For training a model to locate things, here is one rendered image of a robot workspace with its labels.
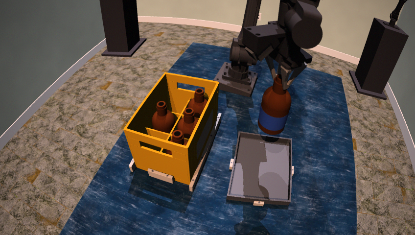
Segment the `orange divided crate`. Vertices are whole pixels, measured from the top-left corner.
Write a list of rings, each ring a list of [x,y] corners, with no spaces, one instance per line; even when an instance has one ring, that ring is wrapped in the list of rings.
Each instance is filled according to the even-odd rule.
[[[180,89],[178,83],[204,87],[208,100],[186,146],[170,140],[195,91]],[[171,175],[174,181],[189,185],[217,119],[218,95],[217,81],[165,72],[124,128],[136,167]],[[153,129],[152,117],[159,101],[164,101],[175,117],[170,134]]]

